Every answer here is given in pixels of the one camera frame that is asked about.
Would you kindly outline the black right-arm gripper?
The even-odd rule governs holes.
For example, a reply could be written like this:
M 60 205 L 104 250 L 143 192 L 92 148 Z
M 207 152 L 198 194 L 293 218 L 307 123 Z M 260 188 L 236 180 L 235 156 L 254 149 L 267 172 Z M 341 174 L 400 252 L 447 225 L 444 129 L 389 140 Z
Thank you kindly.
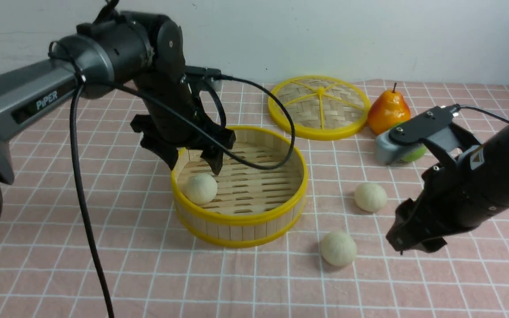
M 486 179 L 490 173 L 485 170 L 483 151 L 483 146 L 471 147 L 422 173 L 423 190 L 396 208 L 395 221 L 386 234 L 395 251 L 439 251 L 446 237 L 477 229 L 496 215 L 498 204 Z

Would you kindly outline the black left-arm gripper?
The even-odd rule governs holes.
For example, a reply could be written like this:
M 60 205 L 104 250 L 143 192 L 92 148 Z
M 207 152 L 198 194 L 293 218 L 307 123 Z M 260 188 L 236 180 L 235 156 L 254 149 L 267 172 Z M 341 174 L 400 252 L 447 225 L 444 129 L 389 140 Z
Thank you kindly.
M 233 148 L 235 134 L 223 124 L 216 124 L 206 114 L 200 99 L 201 91 L 216 88 L 213 77 L 220 73 L 216 68 L 186 66 L 176 81 L 152 68 L 133 74 L 131 80 L 137 91 L 153 101 L 144 100 L 148 114 L 136 115 L 131 126 L 143 134 L 141 147 L 157 155 L 170 170 L 178 161 L 178 148 L 191 148 L 201 150 L 201 158 L 208 163 L 212 173 L 220 174 L 225 150 Z M 184 120 L 202 129 L 224 147 L 216 146 Z

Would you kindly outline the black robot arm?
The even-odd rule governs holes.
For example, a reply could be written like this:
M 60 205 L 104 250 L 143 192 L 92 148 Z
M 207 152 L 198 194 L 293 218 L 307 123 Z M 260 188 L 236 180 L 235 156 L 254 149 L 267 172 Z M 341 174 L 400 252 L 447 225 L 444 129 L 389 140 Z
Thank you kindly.
M 423 190 L 398 205 L 386 234 L 400 253 L 437 252 L 445 238 L 477 229 L 509 209 L 509 121 L 485 142 L 457 125 L 470 105 L 436 106 L 376 137 L 376 159 L 389 165 L 424 145 L 437 163 L 422 173 Z

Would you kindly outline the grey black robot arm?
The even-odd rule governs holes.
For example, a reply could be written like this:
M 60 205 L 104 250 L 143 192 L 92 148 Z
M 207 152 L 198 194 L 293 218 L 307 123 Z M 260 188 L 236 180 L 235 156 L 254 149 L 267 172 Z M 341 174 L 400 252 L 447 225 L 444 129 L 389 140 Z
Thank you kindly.
M 130 123 L 142 133 L 140 145 L 174 169 L 178 149 L 200 150 L 218 174 L 224 152 L 232 149 L 235 133 L 218 125 L 203 109 L 199 92 L 211 87 L 214 68 L 187 66 L 182 30 L 166 15 L 134 11 L 101 12 L 93 23 L 76 27 L 76 34 L 60 39 L 49 58 L 0 75 L 0 184 L 15 179 L 9 142 L 51 111 L 75 97 L 84 76 L 91 85 L 82 96 L 98 99 L 111 91 L 97 81 L 133 81 L 148 114 Z M 0 216 L 3 199 L 0 189 Z

